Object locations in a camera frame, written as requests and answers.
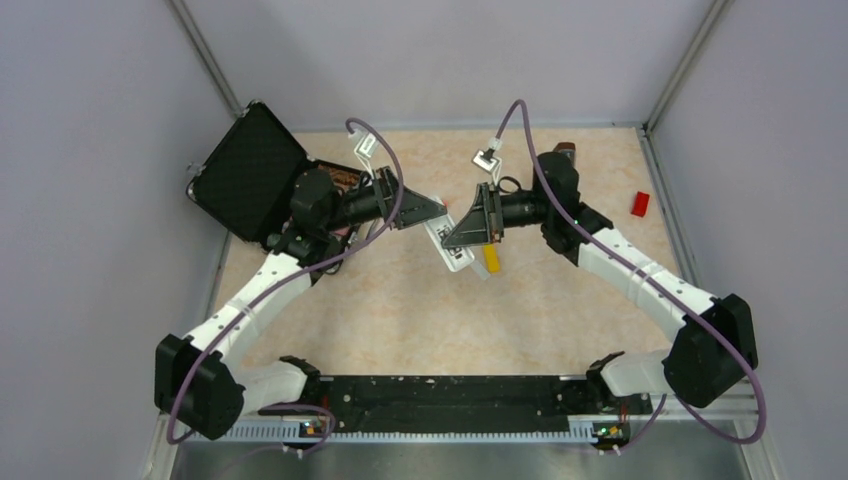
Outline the brown wooden metronome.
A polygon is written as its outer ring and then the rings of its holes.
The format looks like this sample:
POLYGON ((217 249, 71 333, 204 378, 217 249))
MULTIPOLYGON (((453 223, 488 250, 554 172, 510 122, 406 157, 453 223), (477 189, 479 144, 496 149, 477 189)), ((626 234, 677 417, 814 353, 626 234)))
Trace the brown wooden metronome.
POLYGON ((554 152, 564 155, 572 167, 576 163, 576 145, 573 142, 560 142, 554 149, 554 152))

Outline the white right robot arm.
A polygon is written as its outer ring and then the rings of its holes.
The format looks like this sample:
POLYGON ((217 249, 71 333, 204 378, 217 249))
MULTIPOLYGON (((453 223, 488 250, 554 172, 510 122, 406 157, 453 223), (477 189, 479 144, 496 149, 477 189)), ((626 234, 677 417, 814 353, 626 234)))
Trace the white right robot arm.
POLYGON ((612 412, 627 396, 671 394, 705 408, 758 366, 749 304, 720 298, 650 259, 612 221, 580 199, 571 143, 538 156, 531 188, 503 193, 481 183, 468 213, 442 239, 453 250, 501 240, 508 228, 537 225, 548 247, 607 281, 646 313, 671 346, 650 353, 613 353, 587 372, 589 404, 612 412))

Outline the black poker chip case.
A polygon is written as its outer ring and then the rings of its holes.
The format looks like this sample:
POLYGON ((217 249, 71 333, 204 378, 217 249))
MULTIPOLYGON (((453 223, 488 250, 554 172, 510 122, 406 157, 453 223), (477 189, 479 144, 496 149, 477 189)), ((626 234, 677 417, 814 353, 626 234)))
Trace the black poker chip case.
POLYGON ((363 171, 310 157, 262 101, 254 100, 200 167, 187 196, 243 242, 269 249, 291 216, 295 181, 307 170, 328 172, 337 188, 357 185, 363 171))

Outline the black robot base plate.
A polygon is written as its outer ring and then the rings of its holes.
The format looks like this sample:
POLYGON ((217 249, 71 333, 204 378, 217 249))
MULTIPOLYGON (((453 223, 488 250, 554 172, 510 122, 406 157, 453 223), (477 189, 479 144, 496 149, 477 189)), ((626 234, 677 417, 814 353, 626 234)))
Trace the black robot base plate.
POLYGON ((341 433, 563 433, 579 415, 651 414, 582 376, 336 375, 310 380, 300 403, 333 413, 341 433))

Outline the yellow toy block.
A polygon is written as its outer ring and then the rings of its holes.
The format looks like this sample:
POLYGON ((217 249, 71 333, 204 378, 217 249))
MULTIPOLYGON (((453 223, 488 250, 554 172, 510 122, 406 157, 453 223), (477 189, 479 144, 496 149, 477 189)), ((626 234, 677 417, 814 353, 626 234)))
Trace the yellow toy block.
POLYGON ((490 274, 501 272, 501 262, 498 256, 497 248, 494 244, 487 244, 482 247, 484 263, 487 271, 490 274))

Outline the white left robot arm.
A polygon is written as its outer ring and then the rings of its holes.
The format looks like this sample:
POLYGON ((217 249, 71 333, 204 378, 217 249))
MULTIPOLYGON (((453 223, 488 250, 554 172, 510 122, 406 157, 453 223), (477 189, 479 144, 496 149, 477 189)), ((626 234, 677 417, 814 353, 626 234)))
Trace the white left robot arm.
POLYGON ((155 351, 154 403, 168 414, 170 443, 178 423, 214 440, 244 414, 286 403, 297 413, 319 404, 315 370, 285 357, 246 369, 242 360, 263 331, 330 267, 369 244, 347 247, 336 233, 378 218, 405 229, 446 214, 446 207, 406 188, 390 168, 365 186, 342 191, 329 172, 311 169, 293 182, 290 216, 280 240, 253 277, 221 309, 182 337, 167 335, 155 351))

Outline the red toy brick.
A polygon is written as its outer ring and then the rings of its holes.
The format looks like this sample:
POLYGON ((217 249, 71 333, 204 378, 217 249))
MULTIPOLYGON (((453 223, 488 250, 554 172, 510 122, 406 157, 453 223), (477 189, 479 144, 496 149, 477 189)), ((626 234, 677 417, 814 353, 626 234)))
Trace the red toy brick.
POLYGON ((651 195, 647 192, 637 191, 634 195, 630 213, 633 216, 644 218, 647 215, 651 201, 651 195))

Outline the white battery cover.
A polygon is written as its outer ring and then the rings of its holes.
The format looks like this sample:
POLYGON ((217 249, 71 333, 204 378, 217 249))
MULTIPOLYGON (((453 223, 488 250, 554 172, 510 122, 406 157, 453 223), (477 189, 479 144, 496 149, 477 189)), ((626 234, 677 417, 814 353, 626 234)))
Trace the white battery cover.
POLYGON ((475 272, 475 274, 483 281, 489 279, 491 276, 490 272, 479 260, 475 260, 470 265, 470 267, 475 272))

